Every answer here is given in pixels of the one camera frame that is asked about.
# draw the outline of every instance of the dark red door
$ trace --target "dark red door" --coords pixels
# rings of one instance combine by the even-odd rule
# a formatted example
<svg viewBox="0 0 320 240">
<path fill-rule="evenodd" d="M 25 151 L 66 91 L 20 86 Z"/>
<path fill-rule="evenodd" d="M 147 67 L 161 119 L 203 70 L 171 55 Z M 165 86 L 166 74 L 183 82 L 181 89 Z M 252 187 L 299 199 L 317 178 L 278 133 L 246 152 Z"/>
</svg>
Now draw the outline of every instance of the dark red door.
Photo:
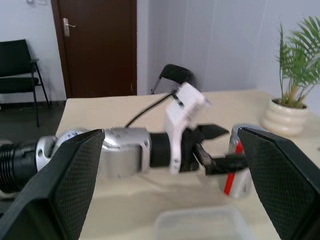
<svg viewBox="0 0 320 240">
<path fill-rule="evenodd" d="M 70 97 L 137 94 L 136 5 L 135 0 L 58 2 Z"/>
</svg>

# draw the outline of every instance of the red object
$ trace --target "red object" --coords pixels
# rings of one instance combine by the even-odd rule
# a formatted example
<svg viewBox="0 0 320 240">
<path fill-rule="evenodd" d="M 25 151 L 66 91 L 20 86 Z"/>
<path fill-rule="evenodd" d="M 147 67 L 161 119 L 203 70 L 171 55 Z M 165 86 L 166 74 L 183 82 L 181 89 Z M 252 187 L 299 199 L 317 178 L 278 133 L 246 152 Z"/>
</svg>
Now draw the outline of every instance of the red object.
<svg viewBox="0 0 320 240">
<path fill-rule="evenodd" d="M 242 154 L 244 152 L 244 148 L 241 144 L 241 142 L 239 141 L 238 144 L 236 145 L 235 148 L 235 153 L 237 154 Z M 232 184 L 234 182 L 234 179 L 236 177 L 235 173 L 229 173 L 228 174 L 228 178 L 226 179 L 226 183 L 225 183 L 225 187 L 224 187 L 224 193 L 227 194 L 229 196 L 231 188 L 232 188 Z"/>
</svg>

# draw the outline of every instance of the white wall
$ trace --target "white wall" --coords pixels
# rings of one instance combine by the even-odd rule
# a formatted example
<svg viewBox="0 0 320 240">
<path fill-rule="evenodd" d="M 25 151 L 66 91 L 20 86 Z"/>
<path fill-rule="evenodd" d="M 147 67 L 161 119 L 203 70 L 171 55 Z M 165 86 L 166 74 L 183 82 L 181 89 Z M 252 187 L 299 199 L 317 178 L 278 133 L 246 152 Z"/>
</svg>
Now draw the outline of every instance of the white wall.
<svg viewBox="0 0 320 240">
<path fill-rule="evenodd" d="M 51 0 L 46 4 L 27 4 L 25 0 L 1 0 L 0 41 L 26 39 L 38 65 L 47 95 L 52 101 L 66 99 Z M 37 99 L 45 101 L 41 87 Z M 0 94 L 1 103 L 32 102 L 32 93 Z"/>
<path fill-rule="evenodd" d="M 150 1 L 149 89 L 168 63 L 193 71 L 200 90 L 254 87 L 248 81 L 252 46 L 266 1 Z"/>
<path fill-rule="evenodd" d="M 137 94 L 147 94 L 149 78 L 149 0 L 137 0 Z"/>
<path fill-rule="evenodd" d="M 279 96 L 279 24 L 319 15 L 318 0 L 150 0 L 149 81 L 189 68 L 202 91 L 259 88 Z M 307 99 L 320 113 L 320 87 Z"/>
<path fill-rule="evenodd" d="M 280 96 L 279 64 L 276 60 L 280 42 L 280 22 L 284 32 L 297 29 L 297 22 L 308 16 L 320 16 L 318 0 L 269 0 L 260 30 L 249 81 L 261 90 Z M 306 103 L 320 115 L 320 86 L 308 95 Z"/>
</svg>

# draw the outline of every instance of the white flower pot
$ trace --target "white flower pot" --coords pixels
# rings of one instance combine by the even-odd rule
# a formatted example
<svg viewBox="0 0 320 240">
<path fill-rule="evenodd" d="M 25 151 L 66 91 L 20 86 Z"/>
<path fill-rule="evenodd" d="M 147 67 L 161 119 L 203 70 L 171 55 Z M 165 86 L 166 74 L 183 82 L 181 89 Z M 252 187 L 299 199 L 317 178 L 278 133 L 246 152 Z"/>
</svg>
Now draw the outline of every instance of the white flower pot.
<svg viewBox="0 0 320 240">
<path fill-rule="evenodd" d="M 270 100 L 261 119 L 261 124 L 275 134 L 297 136 L 304 129 L 308 112 L 307 107 L 291 108 Z"/>
</svg>

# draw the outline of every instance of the plastic container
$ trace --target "plastic container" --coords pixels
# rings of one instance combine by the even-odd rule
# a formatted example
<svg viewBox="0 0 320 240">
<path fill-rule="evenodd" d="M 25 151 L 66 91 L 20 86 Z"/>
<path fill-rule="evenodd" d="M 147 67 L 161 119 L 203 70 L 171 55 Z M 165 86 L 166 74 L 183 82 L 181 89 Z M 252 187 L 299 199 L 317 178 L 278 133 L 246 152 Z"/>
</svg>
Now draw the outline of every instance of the plastic container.
<svg viewBox="0 0 320 240">
<path fill-rule="evenodd" d="M 155 240 L 257 240 L 231 205 L 162 213 L 155 222 Z"/>
</svg>

